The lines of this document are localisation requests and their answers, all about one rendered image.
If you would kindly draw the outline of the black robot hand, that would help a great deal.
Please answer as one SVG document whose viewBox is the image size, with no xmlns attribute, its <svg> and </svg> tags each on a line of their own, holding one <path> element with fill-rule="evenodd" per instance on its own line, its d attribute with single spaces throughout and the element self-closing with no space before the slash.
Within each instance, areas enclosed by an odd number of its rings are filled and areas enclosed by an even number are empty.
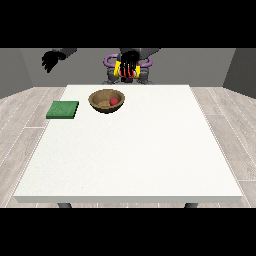
<svg viewBox="0 0 256 256">
<path fill-rule="evenodd" d="M 59 51 L 48 51 L 42 57 L 42 66 L 47 73 L 50 73 L 51 70 L 58 64 L 59 60 L 65 60 L 66 55 Z"/>
<path fill-rule="evenodd" d="M 135 50 L 127 50 L 121 54 L 120 72 L 121 76 L 130 78 L 136 71 L 136 65 L 140 55 Z"/>
</svg>

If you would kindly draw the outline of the yellow cup with melon print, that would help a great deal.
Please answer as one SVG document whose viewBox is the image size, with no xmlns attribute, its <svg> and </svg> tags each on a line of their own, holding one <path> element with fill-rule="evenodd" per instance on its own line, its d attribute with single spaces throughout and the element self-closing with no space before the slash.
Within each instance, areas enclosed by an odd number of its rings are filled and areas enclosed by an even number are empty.
<svg viewBox="0 0 256 256">
<path fill-rule="evenodd" d="M 114 76 L 126 79 L 138 79 L 140 77 L 140 67 L 137 66 L 134 70 L 121 71 L 121 62 L 116 61 L 114 65 Z"/>
</svg>

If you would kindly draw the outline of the brown wooden bowl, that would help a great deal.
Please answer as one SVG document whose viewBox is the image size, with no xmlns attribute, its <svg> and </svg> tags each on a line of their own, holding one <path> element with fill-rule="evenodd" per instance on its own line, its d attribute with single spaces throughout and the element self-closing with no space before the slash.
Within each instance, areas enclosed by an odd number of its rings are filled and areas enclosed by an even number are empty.
<svg viewBox="0 0 256 256">
<path fill-rule="evenodd" d="M 117 103 L 110 104 L 110 101 L 116 98 Z M 101 89 L 93 92 L 88 98 L 89 104 L 98 112 L 109 114 L 117 111 L 125 101 L 125 95 L 114 89 Z"/>
</svg>

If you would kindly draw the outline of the green square pad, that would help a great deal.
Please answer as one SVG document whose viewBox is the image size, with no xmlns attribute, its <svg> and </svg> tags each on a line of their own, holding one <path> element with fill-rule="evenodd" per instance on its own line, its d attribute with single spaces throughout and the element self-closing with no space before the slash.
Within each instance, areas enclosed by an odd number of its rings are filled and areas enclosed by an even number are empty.
<svg viewBox="0 0 256 256">
<path fill-rule="evenodd" d="M 78 101 L 54 101 L 46 114 L 46 118 L 73 119 L 78 106 Z"/>
</svg>

